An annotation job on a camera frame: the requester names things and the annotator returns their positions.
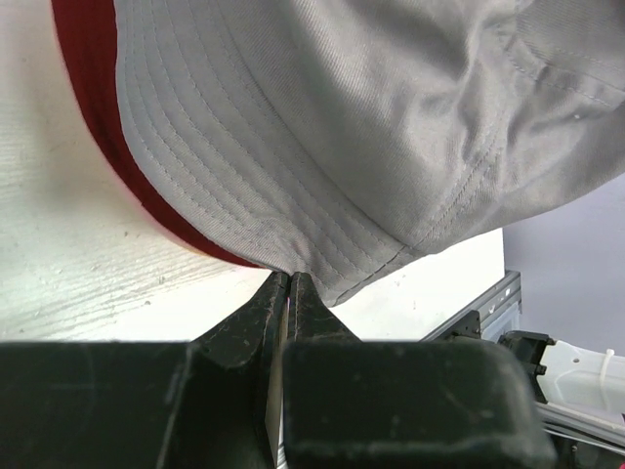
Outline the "aluminium table rail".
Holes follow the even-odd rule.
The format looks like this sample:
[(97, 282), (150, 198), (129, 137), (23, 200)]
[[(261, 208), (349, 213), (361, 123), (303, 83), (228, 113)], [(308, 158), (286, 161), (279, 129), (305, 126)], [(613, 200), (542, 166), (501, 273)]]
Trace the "aluminium table rail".
[[(519, 330), (520, 316), (521, 275), (508, 272), (425, 338), (465, 336), (498, 343), (502, 335)], [(552, 435), (624, 453), (624, 412), (618, 414), (579, 405), (562, 406), (538, 401), (537, 407), (546, 430)]]

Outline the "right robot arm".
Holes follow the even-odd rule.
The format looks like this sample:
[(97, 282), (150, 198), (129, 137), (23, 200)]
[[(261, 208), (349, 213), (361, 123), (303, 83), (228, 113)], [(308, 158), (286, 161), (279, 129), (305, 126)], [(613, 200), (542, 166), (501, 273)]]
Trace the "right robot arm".
[(498, 344), (521, 362), (538, 402), (624, 412), (624, 358), (613, 350), (595, 352), (519, 330), (502, 335)]

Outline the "grey bucket hat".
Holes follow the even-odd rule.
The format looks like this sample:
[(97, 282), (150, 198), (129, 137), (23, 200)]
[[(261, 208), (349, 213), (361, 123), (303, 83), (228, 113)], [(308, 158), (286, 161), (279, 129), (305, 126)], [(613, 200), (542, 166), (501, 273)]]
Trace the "grey bucket hat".
[(118, 1), (130, 153), (336, 306), (624, 170), (620, 1)]

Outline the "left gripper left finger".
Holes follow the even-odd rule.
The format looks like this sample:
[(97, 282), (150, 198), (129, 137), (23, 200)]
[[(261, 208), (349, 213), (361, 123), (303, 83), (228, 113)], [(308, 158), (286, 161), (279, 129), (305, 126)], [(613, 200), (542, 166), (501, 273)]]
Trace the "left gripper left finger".
[(288, 275), (269, 275), (248, 302), (194, 341), (188, 467), (276, 466), (288, 288)]

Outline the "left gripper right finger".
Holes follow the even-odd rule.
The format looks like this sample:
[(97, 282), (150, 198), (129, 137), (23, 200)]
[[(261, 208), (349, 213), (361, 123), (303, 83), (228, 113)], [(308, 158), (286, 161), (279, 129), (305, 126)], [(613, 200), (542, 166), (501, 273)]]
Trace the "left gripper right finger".
[(325, 306), (312, 277), (296, 273), (290, 281), (287, 349), (316, 342), (360, 343), (361, 340)]

